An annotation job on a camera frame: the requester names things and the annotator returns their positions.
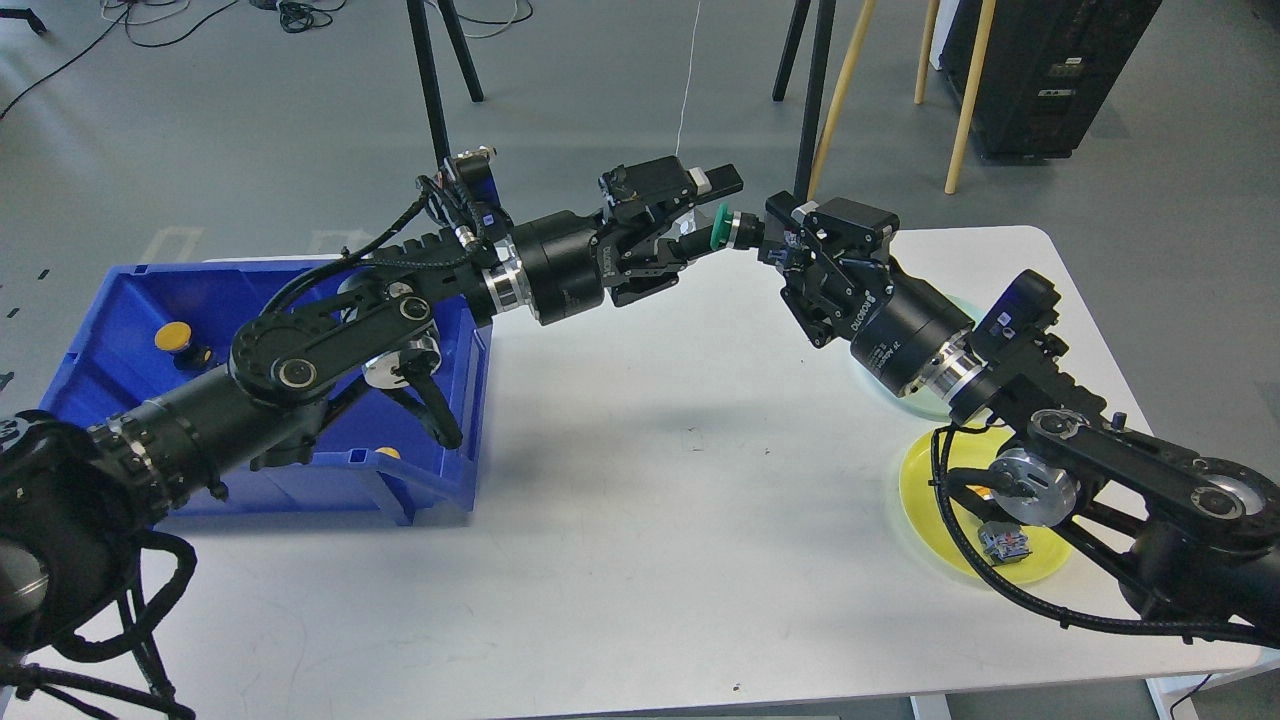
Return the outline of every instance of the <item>yellow object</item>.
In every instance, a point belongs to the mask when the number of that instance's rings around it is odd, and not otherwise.
[[[906,512],[908,520],[911,521],[911,528],[934,555],[952,568],[978,577],[956,550],[955,543],[951,542],[951,536],[938,515],[938,503],[933,497],[933,487],[929,486],[929,478],[933,477],[929,462],[929,438],[932,434],[932,432],[925,433],[915,441],[902,460],[899,487],[902,510]],[[998,429],[988,430],[980,436],[956,433],[956,438],[951,443],[950,465],[952,468],[986,468],[1009,437],[1009,430]],[[955,501],[951,501],[951,507],[956,511],[956,519],[960,520],[960,528],[965,537],[982,552],[982,543],[978,541],[978,527],[980,525],[978,519]],[[996,570],[1011,583],[1025,584],[1042,580],[1056,573],[1071,553],[1071,546],[1048,528],[1025,527],[1023,532],[1027,533],[1032,555],[1021,562],[996,566]]]
[[[168,323],[156,331],[155,343],[165,352],[182,352],[191,345],[191,325],[183,322]]]

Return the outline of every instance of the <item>black tripod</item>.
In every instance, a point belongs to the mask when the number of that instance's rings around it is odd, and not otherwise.
[[[422,78],[422,96],[426,100],[426,122],[431,127],[434,161],[438,164],[452,152],[449,152],[449,133],[444,128],[444,106],[440,102],[440,79],[435,74],[435,55],[431,53],[431,33],[426,27],[426,3],[424,0],[406,0],[406,3],[410,29],[413,32],[413,50],[417,53],[417,74]],[[467,83],[471,101],[483,102],[484,90],[480,88],[480,78],[476,77],[476,67],[471,61],[471,50],[467,49],[467,38],[462,33],[458,9],[453,0],[436,0],[436,4],[444,19],[444,29],[449,33],[449,42],[453,45],[453,54],[457,55],[458,67],[462,68],[462,79]]]
[[[809,17],[810,0],[796,0],[791,10],[791,26],[787,27],[787,42],[782,47],[782,61],[778,63],[778,77],[773,81],[773,100],[781,102],[787,94],[791,79],[791,67],[796,61],[800,46],[800,33],[804,32]],[[796,159],[796,183],[794,195],[800,200],[809,197],[809,176],[813,172],[813,154],[818,140],[818,113],[822,111],[822,86],[827,79],[827,54],[831,50],[831,26],[836,19],[836,0],[818,0],[818,23],[813,38],[813,58],[809,61],[809,88],[804,97],[804,120],[800,127],[800,156]]]

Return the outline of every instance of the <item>black box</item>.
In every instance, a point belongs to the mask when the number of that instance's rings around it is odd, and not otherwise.
[[[1000,0],[974,109],[991,159],[1070,158],[1160,0]],[[982,0],[961,0],[942,70],[964,95]]]

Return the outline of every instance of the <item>white string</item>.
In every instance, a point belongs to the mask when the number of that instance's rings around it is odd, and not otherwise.
[[[694,47],[698,44],[698,18],[703,15],[703,0],[698,0],[694,13],[694,33],[689,38],[689,78],[685,79],[685,99],[680,102],[680,127],[676,128],[676,155],[680,155],[680,133],[685,131],[685,108],[689,106],[689,88],[694,85]]]

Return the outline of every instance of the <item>brand logo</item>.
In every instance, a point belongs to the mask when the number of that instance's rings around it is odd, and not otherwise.
[[[858,309],[858,314],[854,315],[854,322],[849,327],[849,329],[855,333],[863,327],[863,322],[867,320],[867,314],[872,311],[872,305],[876,305],[876,296],[872,295],[872,291],[864,290],[863,295],[865,296],[863,306]]]

